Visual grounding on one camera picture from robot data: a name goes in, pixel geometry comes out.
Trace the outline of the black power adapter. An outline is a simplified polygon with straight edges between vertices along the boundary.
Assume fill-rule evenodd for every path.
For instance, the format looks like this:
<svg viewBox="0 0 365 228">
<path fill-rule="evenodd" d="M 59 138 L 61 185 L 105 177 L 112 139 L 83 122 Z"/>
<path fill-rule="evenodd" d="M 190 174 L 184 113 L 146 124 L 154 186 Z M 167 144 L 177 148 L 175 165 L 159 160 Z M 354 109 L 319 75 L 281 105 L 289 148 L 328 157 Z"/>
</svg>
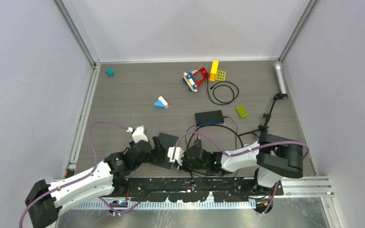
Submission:
<svg viewBox="0 0 365 228">
<path fill-rule="evenodd" d="M 194 140 L 194 146 L 198 148 L 202 148 L 202 141 L 201 139 L 195 139 Z"/>
</svg>

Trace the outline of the black network switch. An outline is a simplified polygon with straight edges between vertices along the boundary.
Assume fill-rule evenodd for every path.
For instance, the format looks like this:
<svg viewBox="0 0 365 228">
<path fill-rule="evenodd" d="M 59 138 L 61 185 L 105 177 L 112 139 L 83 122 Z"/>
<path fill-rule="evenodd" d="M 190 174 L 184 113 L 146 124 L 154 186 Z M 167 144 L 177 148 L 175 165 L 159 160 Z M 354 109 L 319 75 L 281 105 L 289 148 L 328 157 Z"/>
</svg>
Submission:
<svg viewBox="0 0 365 228">
<path fill-rule="evenodd" d="M 224 116 L 221 110 L 195 113 L 196 126 L 208 126 L 224 123 Z"/>
</svg>

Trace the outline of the blue white toy brick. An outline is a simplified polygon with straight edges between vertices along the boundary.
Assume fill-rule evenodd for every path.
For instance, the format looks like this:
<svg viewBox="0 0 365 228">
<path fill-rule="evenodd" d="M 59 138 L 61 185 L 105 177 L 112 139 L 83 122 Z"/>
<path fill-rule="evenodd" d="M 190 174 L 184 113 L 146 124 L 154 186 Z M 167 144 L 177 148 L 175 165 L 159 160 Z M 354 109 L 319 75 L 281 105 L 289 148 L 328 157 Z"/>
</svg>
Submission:
<svg viewBox="0 0 365 228">
<path fill-rule="evenodd" d="M 160 96 L 158 97 L 158 100 L 154 103 L 154 108 L 155 109 L 167 109 L 169 107 L 168 103 L 166 102 L 166 100 Z"/>
</svg>

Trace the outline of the green toy brick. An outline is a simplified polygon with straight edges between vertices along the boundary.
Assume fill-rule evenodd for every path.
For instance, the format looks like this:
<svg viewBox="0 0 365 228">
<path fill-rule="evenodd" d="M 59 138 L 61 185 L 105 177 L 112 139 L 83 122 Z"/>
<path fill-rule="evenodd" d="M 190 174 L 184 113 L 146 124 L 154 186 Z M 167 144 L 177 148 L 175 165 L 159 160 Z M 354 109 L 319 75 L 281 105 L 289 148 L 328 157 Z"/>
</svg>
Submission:
<svg viewBox="0 0 365 228">
<path fill-rule="evenodd" d="M 248 116 L 246 109 L 242 105 L 237 106 L 236 111 L 240 118 L 246 118 Z"/>
</svg>

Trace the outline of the black mini tripod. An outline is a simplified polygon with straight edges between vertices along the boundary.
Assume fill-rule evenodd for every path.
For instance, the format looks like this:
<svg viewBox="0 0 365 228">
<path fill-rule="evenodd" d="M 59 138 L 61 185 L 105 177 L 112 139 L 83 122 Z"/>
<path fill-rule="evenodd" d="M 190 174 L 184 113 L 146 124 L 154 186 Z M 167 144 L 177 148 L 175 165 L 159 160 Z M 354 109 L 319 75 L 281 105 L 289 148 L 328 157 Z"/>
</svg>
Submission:
<svg viewBox="0 0 365 228">
<path fill-rule="evenodd" d="M 275 103 L 278 101 L 278 100 L 286 100 L 288 99 L 288 94 L 283 94 L 282 92 L 279 92 L 279 93 L 276 93 L 273 97 L 273 102 L 272 102 L 272 105 L 269 109 L 269 112 L 268 113 L 264 113 L 262 118 L 265 119 L 264 121 L 264 124 L 260 124 L 257 129 L 255 130 L 251 130 L 251 131 L 248 131 L 248 132 L 244 132 L 244 133 L 241 133 L 239 134 L 238 136 L 244 136 L 244 135 L 253 135 L 253 136 L 256 136 L 259 138 L 259 135 L 257 135 L 257 132 L 260 132 L 260 133 L 267 133 L 268 132 L 268 124 L 270 122 L 270 119 L 271 119 L 271 116 L 272 116 L 272 111 L 274 109 L 274 106 L 275 106 Z"/>
</svg>

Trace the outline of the silver microphone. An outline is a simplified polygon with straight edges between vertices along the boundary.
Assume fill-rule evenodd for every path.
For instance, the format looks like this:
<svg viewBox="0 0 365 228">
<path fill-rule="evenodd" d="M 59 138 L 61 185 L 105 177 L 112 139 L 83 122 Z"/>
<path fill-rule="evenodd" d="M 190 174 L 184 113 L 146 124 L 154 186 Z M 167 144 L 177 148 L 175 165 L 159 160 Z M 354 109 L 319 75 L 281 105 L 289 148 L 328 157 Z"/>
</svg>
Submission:
<svg viewBox="0 0 365 228">
<path fill-rule="evenodd" d="M 275 61 L 273 63 L 273 70 L 275 72 L 279 93 L 282 94 L 282 96 L 287 97 L 288 96 L 288 90 L 287 85 L 285 81 L 285 75 L 284 75 L 284 67 L 280 61 Z"/>
</svg>

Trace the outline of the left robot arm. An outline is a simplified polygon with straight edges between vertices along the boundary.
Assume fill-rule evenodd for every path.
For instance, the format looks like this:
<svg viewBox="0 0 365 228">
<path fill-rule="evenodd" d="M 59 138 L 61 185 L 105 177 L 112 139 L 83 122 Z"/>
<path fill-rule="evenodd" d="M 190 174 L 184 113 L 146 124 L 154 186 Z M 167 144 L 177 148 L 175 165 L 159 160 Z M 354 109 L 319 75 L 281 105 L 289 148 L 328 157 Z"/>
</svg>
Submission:
<svg viewBox="0 0 365 228">
<path fill-rule="evenodd" d="M 79 203 L 111 194 L 123 196 L 127 189 L 125 178 L 132 171 L 143 163 L 168 161 L 168 148 L 158 137 L 153 137 L 153 143 L 130 142 L 124 151 L 108 155 L 89 170 L 51 183 L 35 182 L 25 199 L 19 227 L 26 215 L 34 228 L 46 228 Z"/>
</svg>

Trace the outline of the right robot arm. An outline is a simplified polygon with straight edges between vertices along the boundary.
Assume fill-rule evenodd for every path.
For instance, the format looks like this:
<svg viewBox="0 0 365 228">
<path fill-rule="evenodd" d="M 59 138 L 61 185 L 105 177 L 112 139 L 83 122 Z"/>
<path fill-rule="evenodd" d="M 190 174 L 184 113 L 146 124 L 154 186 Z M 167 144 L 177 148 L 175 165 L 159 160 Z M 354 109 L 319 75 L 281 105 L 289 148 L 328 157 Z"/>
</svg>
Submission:
<svg viewBox="0 0 365 228">
<path fill-rule="evenodd" d="M 259 139 L 235 150 L 208 152 L 199 143 L 184 151 L 178 146 L 169 147 L 170 163 L 188 170 L 205 170 L 208 176 L 224 176 L 237 170 L 258 166 L 252 188 L 259 195 L 266 194 L 282 178 L 303 177 L 303 160 L 309 147 L 303 142 L 291 141 L 276 135 L 262 133 Z"/>
</svg>

